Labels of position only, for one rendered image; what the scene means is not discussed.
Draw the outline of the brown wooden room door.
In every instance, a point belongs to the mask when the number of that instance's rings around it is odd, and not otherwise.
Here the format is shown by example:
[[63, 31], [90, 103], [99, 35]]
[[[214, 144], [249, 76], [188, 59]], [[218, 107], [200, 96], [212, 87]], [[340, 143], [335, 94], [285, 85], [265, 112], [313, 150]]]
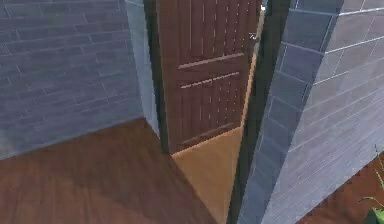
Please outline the brown wooden room door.
[[262, 0], [157, 0], [174, 154], [241, 125]]

